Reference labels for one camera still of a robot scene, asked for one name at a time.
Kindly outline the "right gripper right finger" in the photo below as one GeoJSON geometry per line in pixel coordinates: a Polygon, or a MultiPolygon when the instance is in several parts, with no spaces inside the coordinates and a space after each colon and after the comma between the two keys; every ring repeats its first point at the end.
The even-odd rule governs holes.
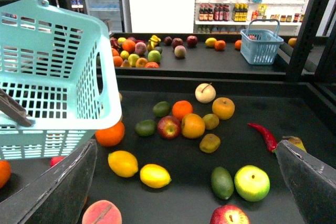
{"type": "Polygon", "coordinates": [[[335,169],[287,140],[276,157],[304,222],[335,223],[335,169]]]}

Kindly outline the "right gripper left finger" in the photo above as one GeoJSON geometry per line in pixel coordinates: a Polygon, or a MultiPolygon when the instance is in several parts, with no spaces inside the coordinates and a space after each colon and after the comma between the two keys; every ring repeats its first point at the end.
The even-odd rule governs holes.
{"type": "Polygon", "coordinates": [[[1,202],[1,223],[77,223],[97,160],[90,139],[30,184],[1,202]]]}

